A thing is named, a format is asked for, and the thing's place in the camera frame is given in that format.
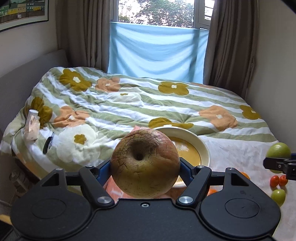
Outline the large green apple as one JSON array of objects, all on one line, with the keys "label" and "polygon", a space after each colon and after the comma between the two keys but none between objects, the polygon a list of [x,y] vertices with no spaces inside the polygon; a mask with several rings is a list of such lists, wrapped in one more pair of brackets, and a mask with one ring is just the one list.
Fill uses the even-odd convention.
[{"label": "large green apple", "polygon": [[[287,144],[282,142],[277,142],[268,149],[265,157],[290,159],[291,154],[292,154],[291,150]],[[274,174],[282,173],[282,171],[274,171],[274,170],[270,170],[270,171],[273,172]]]}]

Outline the red cherry tomato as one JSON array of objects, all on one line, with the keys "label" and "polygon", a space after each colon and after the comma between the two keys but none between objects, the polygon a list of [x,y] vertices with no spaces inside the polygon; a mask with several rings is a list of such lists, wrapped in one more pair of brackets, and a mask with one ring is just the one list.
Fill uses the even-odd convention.
[{"label": "red cherry tomato", "polygon": [[280,178],[277,175],[272,176],[269,182],[271,188],[277,187],[279,183],[280,183]]},{"label": "red cherry tomato", "polygon": [[288,180],[286,178],[286,175],[281,175],[280,179],[279,179],[279,185],[281,187],[283,187],[283,186],[287,185],[287,183],[288,183]]}]

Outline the small green apple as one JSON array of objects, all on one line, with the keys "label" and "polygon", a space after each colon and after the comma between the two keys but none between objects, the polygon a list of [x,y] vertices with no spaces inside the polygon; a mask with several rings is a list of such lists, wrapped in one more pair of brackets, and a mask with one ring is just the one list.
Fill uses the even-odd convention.
[{"label": "small green apple", "polygon": [[286,193],[283,189],[276,189],[271,194],[271,199],[278,204],[278,206],[282,206],[285,202]]}]

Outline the large brownish yellow apple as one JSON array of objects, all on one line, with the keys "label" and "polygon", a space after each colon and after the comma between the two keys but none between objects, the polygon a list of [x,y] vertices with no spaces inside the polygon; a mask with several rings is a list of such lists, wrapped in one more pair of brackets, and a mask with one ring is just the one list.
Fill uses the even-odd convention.
[{"label": "large brownish yellow apple", "polygon": [[115,184],[135,198],[155,198],[177,181],[180,157],[173,142],[153,129],[135,130],[114,149],[110,169]]}]

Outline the white pink towel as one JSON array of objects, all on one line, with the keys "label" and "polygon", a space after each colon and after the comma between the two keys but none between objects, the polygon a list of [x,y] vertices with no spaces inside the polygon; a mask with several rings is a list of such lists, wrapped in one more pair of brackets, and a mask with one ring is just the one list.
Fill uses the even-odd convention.
[{"label": "white pink towel", "polygon": [[[273,192],[269,180],[273,172],[264,169],[263,159],[273,143],[259,141],[244,141],[224,138],[198,136],[210,152],[209,167],[214,171],[223,171],[227,167],[234,167],[245,172],[253,183],[267,195]],[[285,190],[285,202],[281,206],[281,220],[276,228],[276,240],[295,240],[295,181],[288,181]]]}]

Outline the cream yellow ceramic bowl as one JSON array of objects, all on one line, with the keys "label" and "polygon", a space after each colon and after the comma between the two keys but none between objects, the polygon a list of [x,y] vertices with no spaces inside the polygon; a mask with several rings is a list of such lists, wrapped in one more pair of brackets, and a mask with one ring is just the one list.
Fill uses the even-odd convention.
[{"label": "cream yellow ceramic bowl", "polygon": [[155,130],[169,137],[175,145],[179,157],[185,159],[193,166],[209,166],[210,152],[205,143],[196,134],[184,128],[168,125],[157,127]]}]

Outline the floral striped duvet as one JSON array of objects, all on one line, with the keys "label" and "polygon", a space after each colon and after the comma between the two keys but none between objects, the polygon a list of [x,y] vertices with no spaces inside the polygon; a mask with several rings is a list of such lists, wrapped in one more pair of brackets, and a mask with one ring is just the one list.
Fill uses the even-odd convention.
[{"label": "floral striped duvet", "polygon": [[[30,109],[40,117],[35,141],[24,136]],[[77,171],[98,165],[134,128],[165,125],[198,136],[276,143],[263,118],[229,90],[106,74],[88,67],[54,67],[6,127],[1,153],[19,158],[43,178],[57,167]],[[52,133],[52,146],[44,155],[45,141]]]}]

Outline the black round disc object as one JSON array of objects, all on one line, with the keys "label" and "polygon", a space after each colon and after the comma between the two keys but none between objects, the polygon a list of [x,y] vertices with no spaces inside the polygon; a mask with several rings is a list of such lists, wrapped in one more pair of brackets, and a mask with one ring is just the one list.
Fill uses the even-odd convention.
[{"label": "black round disc object", "polygon": [[43,147],[43,154],[46,155],[48,150],[52,146],[52,141],[53,141],[54,133],[52,133],[45,141],[44,147]]}]

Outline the small white pink bottle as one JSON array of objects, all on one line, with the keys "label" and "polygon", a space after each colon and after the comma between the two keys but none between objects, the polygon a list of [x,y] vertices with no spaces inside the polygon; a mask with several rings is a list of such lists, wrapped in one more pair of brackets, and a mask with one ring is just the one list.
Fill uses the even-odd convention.
[{"label": "small white pink bottle", "polygon": [[40,117],[38,114],[37,110],[29,110],[24,130],[24,136],[27,141],[35,141],[39,136]]}]

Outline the light blue window cloth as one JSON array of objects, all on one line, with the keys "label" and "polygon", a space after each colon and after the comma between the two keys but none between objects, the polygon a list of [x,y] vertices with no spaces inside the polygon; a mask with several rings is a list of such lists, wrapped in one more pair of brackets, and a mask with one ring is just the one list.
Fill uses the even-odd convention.
[{"label": "light blue window cloth", "polygon": [[112,22],[108,73],[203,82],[208,30]]}]

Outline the grey bed headboard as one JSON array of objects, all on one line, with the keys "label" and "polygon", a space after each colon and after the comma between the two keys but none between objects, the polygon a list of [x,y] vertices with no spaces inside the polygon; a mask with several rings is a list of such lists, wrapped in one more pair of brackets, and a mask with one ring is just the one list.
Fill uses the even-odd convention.
[{"label": "grey bed headboard", "polygon": [[59,66],[69,66],[64,50],[42,55],[1,77],[1,136],[42,76]]}]

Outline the right brown curtain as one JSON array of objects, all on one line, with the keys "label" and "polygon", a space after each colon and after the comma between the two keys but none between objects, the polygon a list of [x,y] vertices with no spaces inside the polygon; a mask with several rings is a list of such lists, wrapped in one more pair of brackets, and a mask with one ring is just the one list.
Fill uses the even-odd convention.
[{"label": "right brown curtain", "polygon": [[245,97],[255,67],[257,1],[215,1],[203,83]]}]

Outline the brown curtain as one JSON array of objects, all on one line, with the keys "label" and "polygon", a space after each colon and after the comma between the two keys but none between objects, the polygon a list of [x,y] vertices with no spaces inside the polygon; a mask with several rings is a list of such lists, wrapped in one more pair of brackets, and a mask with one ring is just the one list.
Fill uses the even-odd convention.
[{"label": "brown curtain", "polygon": [[215,1],[203,83],[245,97],[255,67],[257,1]]},{"label": "brown curtain", "polygon": [[72,67],[109,65],[111,1],[56,1],[57,42]]}]

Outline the left brown curtain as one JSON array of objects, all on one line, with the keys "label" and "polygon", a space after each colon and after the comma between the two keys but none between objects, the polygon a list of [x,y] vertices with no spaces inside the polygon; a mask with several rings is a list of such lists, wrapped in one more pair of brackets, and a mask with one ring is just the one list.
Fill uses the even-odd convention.
[{"label": "left brown curtain", "polygon": [[72,67],[109,65],[111,1],[56,1],[57,42]]}]

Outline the window with white frame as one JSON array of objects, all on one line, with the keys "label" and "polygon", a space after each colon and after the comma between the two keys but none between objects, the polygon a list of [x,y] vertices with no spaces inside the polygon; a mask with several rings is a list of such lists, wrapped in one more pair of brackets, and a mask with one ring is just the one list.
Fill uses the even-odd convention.
[{"label": "window with white frame", "polygon": [[215,1],[212,0],[115,0],[113,22],[208,29]]}]

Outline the framed wall picture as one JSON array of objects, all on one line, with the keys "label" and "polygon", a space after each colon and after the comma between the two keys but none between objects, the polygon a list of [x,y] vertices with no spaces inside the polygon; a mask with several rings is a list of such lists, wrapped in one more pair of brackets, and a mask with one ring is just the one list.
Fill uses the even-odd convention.
[{"label": "framed wall picture", "polygon": [[1,32],[23,25],[46,22],[49,1],[1,1]]}]

